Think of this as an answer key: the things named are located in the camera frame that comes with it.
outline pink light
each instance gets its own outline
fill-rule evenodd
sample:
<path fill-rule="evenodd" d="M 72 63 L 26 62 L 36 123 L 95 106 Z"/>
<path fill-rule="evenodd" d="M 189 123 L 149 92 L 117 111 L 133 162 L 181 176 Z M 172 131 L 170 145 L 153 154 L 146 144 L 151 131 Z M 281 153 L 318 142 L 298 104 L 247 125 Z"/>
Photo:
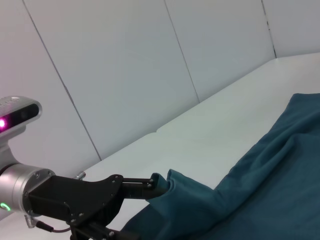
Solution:
<path fill-rule="evenodd" d="M 0 128 L 4 128 L 6 126 L 6 121 L 3 119 L 0 119 Z"/>

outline green light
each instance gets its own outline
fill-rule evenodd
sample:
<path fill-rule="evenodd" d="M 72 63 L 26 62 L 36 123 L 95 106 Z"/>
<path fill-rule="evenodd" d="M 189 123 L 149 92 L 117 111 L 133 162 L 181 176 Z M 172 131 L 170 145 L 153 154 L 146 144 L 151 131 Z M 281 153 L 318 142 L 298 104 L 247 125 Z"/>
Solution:
<path fill-rule="evenodd" d="M 4 202 L 0 203 L 0 208 L 7 210 L 7 211 L 11 210 L 11 208 L 7 204 L 5 204 Z"/>

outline black bracket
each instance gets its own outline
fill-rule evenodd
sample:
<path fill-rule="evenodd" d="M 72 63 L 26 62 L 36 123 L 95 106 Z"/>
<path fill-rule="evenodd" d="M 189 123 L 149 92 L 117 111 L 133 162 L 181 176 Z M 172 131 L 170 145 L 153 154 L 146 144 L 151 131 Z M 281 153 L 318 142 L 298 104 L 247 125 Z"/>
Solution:
<path fill-rule="evenodd" d="M 72 240 L 139 240 L 134 233 L 106 228 L 119 213 L 124 199 L 151 199 L 167 190 L 156 188 L 157 179 L 112 175 L 88 182 L 52 176 L 29 193 L 34 214 L 66 221 Z"/>

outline metal cylinder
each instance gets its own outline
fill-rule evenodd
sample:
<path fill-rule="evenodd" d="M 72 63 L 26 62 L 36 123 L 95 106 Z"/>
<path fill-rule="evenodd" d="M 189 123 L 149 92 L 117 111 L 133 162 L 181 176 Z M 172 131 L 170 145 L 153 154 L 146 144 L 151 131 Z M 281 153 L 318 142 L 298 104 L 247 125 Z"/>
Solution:
<path fill-rule="evenodd" d="M 28 228 L 33 229 L 35 226 L 33 225 L 33 222 L 32 222 L 32 216 L 24 215 L 24 218 Z"/>
<path fill-rule="evenodd" d="M 0 207 L 31 215 L 28 194 L 53 175 L 53 171 L 35 166 L 10 166 L 0 175 Z"/>
<path fill-rule="evenodd" d="M 86 173 L 84 171 L 81 171 L 73 179 L 82 180 L 85 177 L 86 177 Z"/>

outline white table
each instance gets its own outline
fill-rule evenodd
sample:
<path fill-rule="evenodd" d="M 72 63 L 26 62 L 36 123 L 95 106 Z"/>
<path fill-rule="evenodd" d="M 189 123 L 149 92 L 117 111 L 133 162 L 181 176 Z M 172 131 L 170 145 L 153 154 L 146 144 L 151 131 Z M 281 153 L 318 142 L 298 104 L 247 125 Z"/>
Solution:
<path fill-rule="evenodd" d="M 294 93 L 320 93 L 320 53 L 272 60 L 206 101 L 89 168 L 87 181 L 112 174 L 149 178 L 169 169 L 214 188 L 271 128 Z M 119 230 L 147 203 L 126 200 L 109 225 Z M 43 217 L 56 229 L 64 222 Z M 68 240 L 28 229 L 21 214 L 0 221 L 0 240 Z"/>

